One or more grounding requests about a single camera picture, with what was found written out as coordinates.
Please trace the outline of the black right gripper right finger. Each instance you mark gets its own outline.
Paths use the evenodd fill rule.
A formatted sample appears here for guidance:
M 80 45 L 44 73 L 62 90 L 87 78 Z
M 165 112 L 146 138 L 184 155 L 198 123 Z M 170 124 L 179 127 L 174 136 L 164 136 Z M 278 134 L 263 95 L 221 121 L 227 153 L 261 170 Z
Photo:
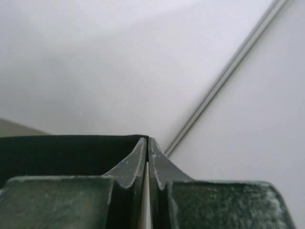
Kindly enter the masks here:
M 180 170 L 157 141 L 148 141 L 154 229 L 293 229 L 276 188 L 262 181 L 200 181 Z

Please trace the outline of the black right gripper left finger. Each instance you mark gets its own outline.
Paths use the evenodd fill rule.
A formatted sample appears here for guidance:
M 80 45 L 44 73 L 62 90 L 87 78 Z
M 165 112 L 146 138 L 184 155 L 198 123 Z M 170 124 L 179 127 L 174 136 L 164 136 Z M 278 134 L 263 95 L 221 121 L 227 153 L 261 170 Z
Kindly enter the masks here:
M 146 139 L 103 175 L 17 176 L 0 185 L 3 229 L 136 229 Z

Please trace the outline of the black t shirt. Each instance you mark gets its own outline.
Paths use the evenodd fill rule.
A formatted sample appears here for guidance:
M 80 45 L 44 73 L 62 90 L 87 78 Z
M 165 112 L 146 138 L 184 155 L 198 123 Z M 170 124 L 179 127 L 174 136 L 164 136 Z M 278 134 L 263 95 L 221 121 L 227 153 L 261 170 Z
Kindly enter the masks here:
M 142 135 L 34 135 L 0 139 L 0 184 L 17 176 L 103 175 Z

